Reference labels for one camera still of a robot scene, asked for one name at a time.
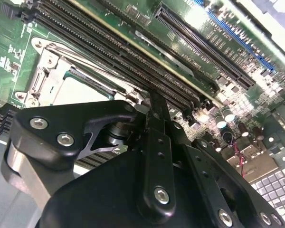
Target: screw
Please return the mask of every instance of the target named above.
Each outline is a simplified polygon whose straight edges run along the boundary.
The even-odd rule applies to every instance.
[[[154,195],[155,195],[155,198],[161,203],[161,204],[167,204],[169,202],[169,195],[168,193],[166,192],[165,189],[163,188],[156,188],[154,190]]]
[[[35,98],[29,98],[26,102],[25,102],[25,107],[26,108],[34,108],[34,107],[38,107],[39,106],[39,101]]]
[[[57,142],[62,146],[71,146],[74,144],[74,138],[69,134],[60,134],[57,137]]]
[[[124,108],[125,108],[127,111],[129,111],[130,113],[133,112],[133,107],[132,107],[131,105],[129,105],[129,104],[126,104],[126,105],[124,106]]]
[[[35,128],[38,130],[43,130],[48,127],[47,121],[42,118],[33,118],[30,120],[29,124],[32,128]]]
[[[205,148],[208,147],[208,146],[207,146],[207,143],[205,143],[204,141],[201,141],[200,144],[201,144],[203,147],[205,147]]]
[[[267,225],[271,225],[271,221],[265,213],[261,212],[260,216]]]
[[[232,219],[229,214],[227,214],[226,211],[223,209],[218,210],[218,216],[219,219],[227,226],[227,227],[232,227]]]
[[[282,225],[281,220],[275,214],[271,214],[271,217],[274,219],[274,221],[276,221],[277,224],[280,226]]]
[[[173,124],[177,129],[179,129],[179,130],[181,129],[181,126],[177,122],[174,122]]]

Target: chip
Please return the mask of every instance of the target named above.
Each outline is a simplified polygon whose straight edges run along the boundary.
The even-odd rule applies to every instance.
[[[125,11],[133,18],[136,18],[139,14],[137,8],[131,5],[128,5]]]
[[[13,62],[11,65],[10,65],[10,68],[12,68],[13,70],[19,70],[19,64],[18,63],[15,63]]]
[[[145,15],[142,15],[140,14],[137,18],[138,22],[143,24],[144,26],[148,26],[151,22],[150,18],[145,16]]]

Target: electrolytic capacitor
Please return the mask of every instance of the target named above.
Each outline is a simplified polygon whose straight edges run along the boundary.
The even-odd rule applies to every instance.
[[[263,140],[264,139],[263,131],[259,127],[252,128],[252,133],[257,140]]]
[[[225,119],[221,115],[218,115],[217,117],[215,117],[215,123],[219,129],[222,129],[226,127],[227,125]]]
[[[236,116],[232,113],[230,109],[225,109],[223,111],[223,117],[227,123],[234,121],[234,119],[236,118]]]
[[[218,139],[213,139],[212,142],[213,144],[213,148],[215,149],[216,152],[221,152],[222,148],[220,146],[219,140]]]
[[[235,137],[230,127],[227,126],[224,129],[220,130],[220,135],[228,145],[233,145]]]
[[[246,126],[245,126],[244,123],[240,122],[240,123],[237,125],[237,127],[238,127],[238,130],[239,130],[239,132],[241,133],[241,135],[242,135],[243,137],[247,137],[247,136],[249,135],[249,131],[248,131],[248,129],[246,128]]]

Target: robotic arm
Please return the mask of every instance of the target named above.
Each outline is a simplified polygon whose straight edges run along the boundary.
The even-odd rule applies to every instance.
[[[75,179],[75,160],[128,151]],[[280,215],[203,139],[190,142],[165,99],[30,108],[14,117],[5,179],[43,210],[38,228],[280,228]]]

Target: blue pcie slot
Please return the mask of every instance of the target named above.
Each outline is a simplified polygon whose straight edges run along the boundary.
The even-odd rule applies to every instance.
[[[204,1],[203,0],[193,0],[197,5],[204,7]],[[263,57],[257,56],[250,45],[246,44],[244,41],[242,41],[239,37],[239,35],[235,34],[234,31],[231,30],[231,28],[223,21],[219,20],[213,12],[208,11],[208,15],[212,20],[214,20],[220,27],[222,27],[226,32],[228,32],[240,45],[242,45],[250,54],[252,54],[261,64],[263,64],[267,69],[272,72],[274,71],[274,66],[268,63],[266,60],[264,60]]]

